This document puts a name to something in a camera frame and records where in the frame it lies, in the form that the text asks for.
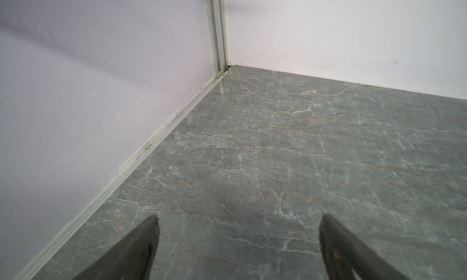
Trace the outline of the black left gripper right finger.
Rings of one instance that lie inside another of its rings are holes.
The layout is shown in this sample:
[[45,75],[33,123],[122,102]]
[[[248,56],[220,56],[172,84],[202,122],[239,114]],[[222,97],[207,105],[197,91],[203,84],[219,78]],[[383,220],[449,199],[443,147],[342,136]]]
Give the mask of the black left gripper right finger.
[[331,280],[406,280],[331,214],[319,226],[321,254]]

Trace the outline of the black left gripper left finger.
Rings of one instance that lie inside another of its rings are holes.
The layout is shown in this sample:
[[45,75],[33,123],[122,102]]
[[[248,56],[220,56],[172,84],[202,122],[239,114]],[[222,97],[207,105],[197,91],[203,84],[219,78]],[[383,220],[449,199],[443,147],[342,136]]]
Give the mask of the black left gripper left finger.
[[151,215],[74,279],[148,280],[159,235],[159,219]]

